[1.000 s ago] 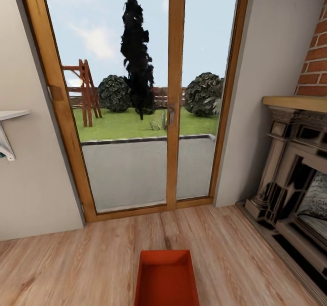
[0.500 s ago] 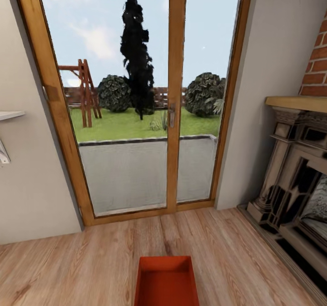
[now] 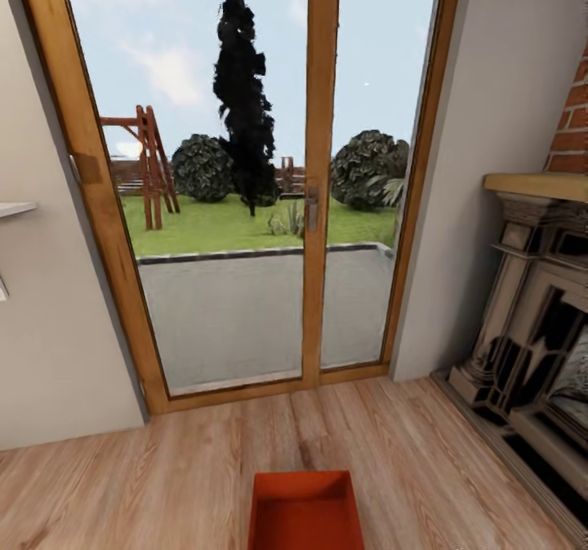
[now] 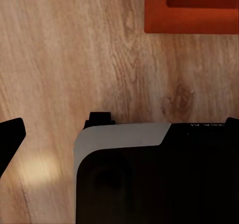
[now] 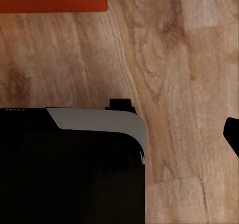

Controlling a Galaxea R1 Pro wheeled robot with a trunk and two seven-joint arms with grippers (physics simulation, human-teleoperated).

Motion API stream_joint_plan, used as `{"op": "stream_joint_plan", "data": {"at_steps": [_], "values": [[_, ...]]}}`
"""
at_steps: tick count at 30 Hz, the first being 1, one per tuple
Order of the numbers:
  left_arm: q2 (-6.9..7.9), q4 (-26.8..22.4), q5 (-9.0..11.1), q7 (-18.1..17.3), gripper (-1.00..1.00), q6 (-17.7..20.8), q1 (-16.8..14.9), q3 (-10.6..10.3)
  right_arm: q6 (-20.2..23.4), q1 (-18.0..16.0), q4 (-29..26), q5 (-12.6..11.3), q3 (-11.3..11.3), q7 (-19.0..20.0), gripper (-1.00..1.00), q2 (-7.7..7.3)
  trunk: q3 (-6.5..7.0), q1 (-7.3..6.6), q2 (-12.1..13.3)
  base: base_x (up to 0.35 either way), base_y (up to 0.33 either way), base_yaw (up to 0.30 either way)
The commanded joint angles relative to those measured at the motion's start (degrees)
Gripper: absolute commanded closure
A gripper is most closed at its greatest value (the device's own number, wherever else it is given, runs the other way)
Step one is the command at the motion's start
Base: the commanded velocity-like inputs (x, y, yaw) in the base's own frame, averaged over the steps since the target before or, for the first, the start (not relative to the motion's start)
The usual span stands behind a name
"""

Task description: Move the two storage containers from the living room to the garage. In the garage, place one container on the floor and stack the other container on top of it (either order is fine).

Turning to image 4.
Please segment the storage box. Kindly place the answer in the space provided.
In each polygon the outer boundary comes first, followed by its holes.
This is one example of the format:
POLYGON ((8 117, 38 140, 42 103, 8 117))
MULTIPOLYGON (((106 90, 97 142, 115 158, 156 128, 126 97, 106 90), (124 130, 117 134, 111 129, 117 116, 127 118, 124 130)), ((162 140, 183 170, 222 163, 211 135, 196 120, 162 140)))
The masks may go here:
POLYGON ((144 33, 239 34, 239 0, 145 0, 144 33))

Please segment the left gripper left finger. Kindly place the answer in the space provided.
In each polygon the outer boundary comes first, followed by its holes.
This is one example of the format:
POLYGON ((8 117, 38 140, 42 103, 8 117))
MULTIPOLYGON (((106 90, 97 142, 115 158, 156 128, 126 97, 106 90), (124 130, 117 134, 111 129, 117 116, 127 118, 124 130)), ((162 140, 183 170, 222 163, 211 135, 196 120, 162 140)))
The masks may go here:
POLYGON ((0 123, 0 177, 26 137, 22 118, 0 123))

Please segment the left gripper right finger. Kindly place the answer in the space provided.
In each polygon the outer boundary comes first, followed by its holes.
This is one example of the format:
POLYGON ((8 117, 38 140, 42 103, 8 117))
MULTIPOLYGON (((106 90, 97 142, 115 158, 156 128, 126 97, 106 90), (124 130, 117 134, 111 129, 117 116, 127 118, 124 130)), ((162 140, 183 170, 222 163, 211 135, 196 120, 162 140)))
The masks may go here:
POLYGON ((228 117, 223 135, 239 158, 239 119, 228 117))

